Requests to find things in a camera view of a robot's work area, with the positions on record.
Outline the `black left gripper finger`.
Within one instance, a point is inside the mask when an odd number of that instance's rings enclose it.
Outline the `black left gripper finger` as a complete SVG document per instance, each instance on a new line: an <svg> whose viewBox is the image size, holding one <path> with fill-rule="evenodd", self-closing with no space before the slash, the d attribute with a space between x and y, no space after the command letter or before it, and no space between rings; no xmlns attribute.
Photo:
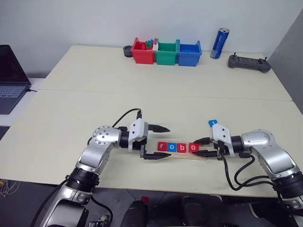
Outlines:
<svg viewBox="0 0 303 227"><path fill-rule="evenodd" d="M160 125L155 125L155 124L149 124L148 130L156 133L165 133L165 132L170 132L168 128L165 128Z"/></svg>
<svg viewBox="0 0 303 227"><path fill-rule="evenodd" d="M169 157L169 156L171 156L171 154L163 153L163 152L154 152L152 154L146 153L144 155L144 159L158 160L158 159L166 158L166 157Z"/></svg>

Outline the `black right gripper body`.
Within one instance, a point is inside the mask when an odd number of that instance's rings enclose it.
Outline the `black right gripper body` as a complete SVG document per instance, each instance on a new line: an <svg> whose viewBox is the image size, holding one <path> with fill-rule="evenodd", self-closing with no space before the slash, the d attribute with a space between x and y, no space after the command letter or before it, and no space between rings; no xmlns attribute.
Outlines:
<svg viewBox="0 0 303 227"><path fill-rule="evenodd" d="M210 157L215 157L217 160L225 160L225 144L224 142L211 139L211 142L214 145L215 151L212 152Z"/></svg>

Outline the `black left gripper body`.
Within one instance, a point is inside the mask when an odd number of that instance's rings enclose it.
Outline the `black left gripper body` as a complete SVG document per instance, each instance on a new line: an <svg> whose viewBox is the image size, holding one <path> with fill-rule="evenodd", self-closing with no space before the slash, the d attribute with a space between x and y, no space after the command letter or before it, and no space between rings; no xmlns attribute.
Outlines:
<svg viewBox="0 0 303 227"><path fill-rule="evenodd" d="M140 151L140 158L147 159L146 157L146 149L145 146L147 144L147 138L141 141L134 141L133 142L133 150Z"/></svg>

